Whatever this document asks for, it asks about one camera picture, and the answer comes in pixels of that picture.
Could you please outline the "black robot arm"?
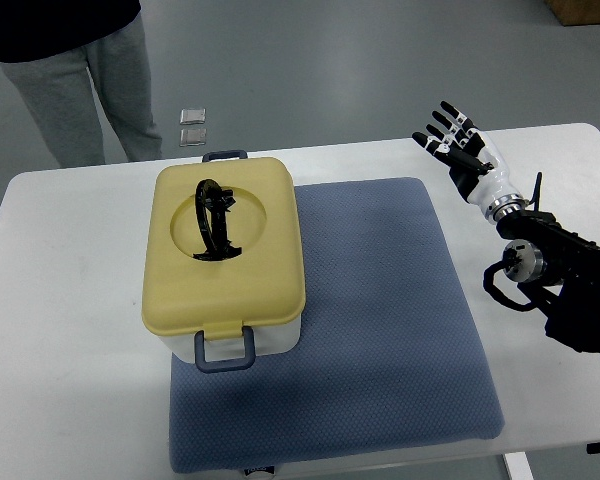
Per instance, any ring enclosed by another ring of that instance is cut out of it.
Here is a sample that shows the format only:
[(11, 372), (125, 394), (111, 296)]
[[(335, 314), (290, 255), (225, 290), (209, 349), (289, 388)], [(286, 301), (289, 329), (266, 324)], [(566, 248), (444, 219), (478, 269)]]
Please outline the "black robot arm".
[(508, 244), (484, 271), (483, 289), (511, 310), (542, 312), (547, 337), (600, 356), (600, 247), (539, 209), (541, 181), (538, 174), (531, 210), (513, 204), (495, 212)]

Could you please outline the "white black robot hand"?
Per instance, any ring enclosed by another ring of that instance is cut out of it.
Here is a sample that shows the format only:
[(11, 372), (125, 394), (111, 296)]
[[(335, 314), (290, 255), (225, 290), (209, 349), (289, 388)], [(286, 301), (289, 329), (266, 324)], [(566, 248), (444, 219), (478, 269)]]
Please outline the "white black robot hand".
[(461, 198), (477, 206), (485, 219), (495, 224), (505, 215), (523, 210), (528, 201), (510, 183), (509, 168), (486, 132), (452, 104), (443, 101), (432, 113), (436, 121), (412, 138), (433, 158), (449, 169)]

